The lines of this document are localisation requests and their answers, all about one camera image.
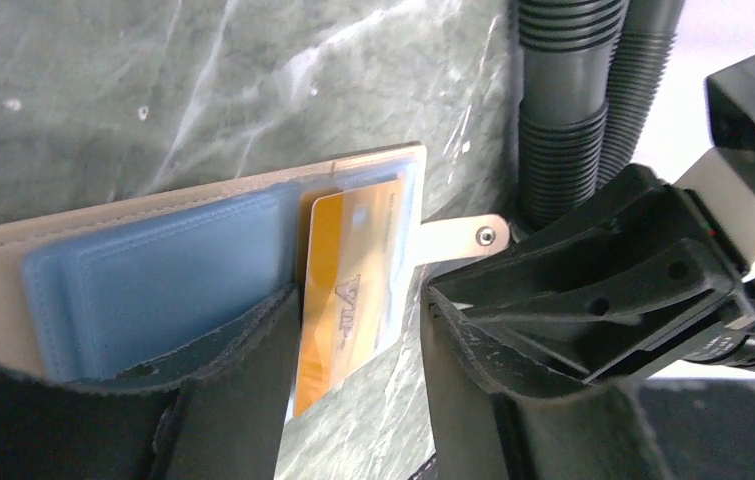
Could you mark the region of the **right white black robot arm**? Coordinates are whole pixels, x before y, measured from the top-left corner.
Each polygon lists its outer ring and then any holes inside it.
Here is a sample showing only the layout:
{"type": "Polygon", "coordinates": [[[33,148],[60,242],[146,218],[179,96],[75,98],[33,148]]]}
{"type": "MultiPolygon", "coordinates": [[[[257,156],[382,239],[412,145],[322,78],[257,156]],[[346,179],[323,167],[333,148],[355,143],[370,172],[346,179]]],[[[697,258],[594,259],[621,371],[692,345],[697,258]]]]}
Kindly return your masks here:
{"type": "Polygon", "coordinates": [[[676,360],[755,372],[755,279],[700,197],[629,165],[507,250],[434,278],[430,310],[584,384],[676,360]]]}

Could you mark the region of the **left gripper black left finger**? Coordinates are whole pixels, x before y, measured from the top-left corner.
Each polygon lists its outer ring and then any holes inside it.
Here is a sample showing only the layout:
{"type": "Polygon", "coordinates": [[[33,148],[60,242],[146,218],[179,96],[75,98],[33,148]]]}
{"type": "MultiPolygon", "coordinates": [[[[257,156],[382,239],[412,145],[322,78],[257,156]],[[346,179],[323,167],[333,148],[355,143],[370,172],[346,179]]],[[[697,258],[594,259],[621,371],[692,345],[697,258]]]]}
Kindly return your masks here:
{"type": "Polygon", "coordinates": [[[288,285],[183,347],[101,381],[0,366],[0,479],[270,479],[300,335],[288,285]]]}

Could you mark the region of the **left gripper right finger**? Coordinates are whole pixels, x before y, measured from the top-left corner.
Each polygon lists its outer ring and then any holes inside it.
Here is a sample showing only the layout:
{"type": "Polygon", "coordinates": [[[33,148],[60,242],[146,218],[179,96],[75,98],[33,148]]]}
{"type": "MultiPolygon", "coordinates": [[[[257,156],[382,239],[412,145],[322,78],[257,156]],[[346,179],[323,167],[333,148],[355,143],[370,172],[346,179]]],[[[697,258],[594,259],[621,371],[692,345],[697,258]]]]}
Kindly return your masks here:
{"type": "Polygon", "coordinates": [[[442,479],[670,479],[634,386],[586,386],[421,291],[421,349],[442,479]]]}

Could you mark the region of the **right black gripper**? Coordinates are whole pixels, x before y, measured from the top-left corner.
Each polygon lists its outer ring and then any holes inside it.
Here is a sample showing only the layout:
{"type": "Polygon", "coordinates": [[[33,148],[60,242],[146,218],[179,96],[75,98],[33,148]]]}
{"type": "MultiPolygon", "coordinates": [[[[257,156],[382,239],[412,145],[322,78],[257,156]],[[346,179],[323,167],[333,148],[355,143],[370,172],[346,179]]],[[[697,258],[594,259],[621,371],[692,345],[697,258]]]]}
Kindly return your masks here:
{"type": "Polygon", "coordinates": [[[440,325],[582,383],[647,376],[755,323],[748,263],[693,190],[627,167],[584,204],[426,288],[440,325]]]}

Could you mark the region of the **tan leather card holder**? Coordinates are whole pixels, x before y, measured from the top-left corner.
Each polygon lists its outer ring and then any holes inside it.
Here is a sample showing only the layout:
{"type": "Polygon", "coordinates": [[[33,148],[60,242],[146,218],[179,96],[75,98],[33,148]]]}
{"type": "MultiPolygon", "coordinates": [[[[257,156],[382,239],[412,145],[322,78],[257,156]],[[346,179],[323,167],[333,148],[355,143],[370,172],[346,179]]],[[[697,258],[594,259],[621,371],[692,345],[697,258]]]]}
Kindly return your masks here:
{"type": "Polygon", "coordinates": [[[58,381],[106,379],[172,352],[303,280],[321,194],[407,178],[390,309],[398,337],[420,266],[488,256],[510,240],[495,214],[423,222],[426,148],[339,157],[0,225],[0,365],[58,381]]]}

